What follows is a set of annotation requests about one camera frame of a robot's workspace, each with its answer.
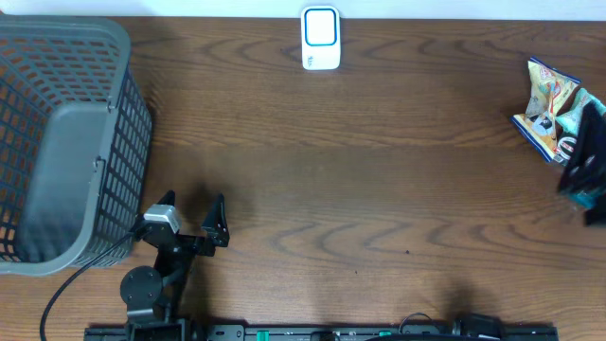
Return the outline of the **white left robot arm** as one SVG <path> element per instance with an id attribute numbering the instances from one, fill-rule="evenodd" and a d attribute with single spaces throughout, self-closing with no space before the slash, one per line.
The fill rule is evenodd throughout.
<path id="1" fill-rule="evenodd" d="M 133 228 L 134 238 L 157 250 L 152 266 L 138 266 L 125 275 L 120 295 L 127 307 L 128 340 L 204 340 L 196 322 L 178 315 L 192 264 L 198 257 L 212 257 L 229 244 L 223 195 L 218 195 L 201 224 L 203 236 L 180 232 L 182 221 L 175 206 L 175 192 L 168 191 L 150 206 Z"/>

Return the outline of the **teal wet wipes pack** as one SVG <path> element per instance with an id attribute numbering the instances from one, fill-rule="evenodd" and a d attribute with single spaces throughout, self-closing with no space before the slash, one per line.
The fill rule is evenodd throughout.
<path id="1" fill-rule="evenodd" d="M 593 104 L 601 116 L 605 114 L 605 105 L 585 88 L 580 88 L 575 95 L 570 109 L 555 118 L 556 123 L 561 128 L 559 137 L 578 135 L 583 109 L 588 104 Z"/>

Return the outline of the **green round-logo box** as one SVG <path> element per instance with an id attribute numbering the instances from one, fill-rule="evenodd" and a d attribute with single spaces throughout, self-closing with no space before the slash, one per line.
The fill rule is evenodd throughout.
<path id="1" fill-rule="evenodd" d="M 553 161 L 565 167 L 574 152 L 577 144 L 577 138 L 574 135 L 563 133 L 558 138 L 555 155 Z"/>

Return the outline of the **yellow snack bag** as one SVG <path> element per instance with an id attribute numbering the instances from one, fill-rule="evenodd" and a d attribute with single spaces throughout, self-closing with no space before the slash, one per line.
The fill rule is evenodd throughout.
<path id="1" fill-rule="evenodd" d="M 576 93 L 581 80 L 531 57 L 527 62 L 530 99 L 526 111 L 510 121 L 547 162 L 558 154 L 556 116 Z"/>

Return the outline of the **blue mouthwash bottle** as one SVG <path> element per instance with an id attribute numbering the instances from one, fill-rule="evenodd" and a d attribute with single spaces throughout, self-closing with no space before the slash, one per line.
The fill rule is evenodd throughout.
<path id="1" fill-rule="evenodd" d="M 569 191 L 566 193 L 566 196 L 584 209 L 592 209 L 596 206 L 597 199 L 601 194 L 597 191 Z"/>

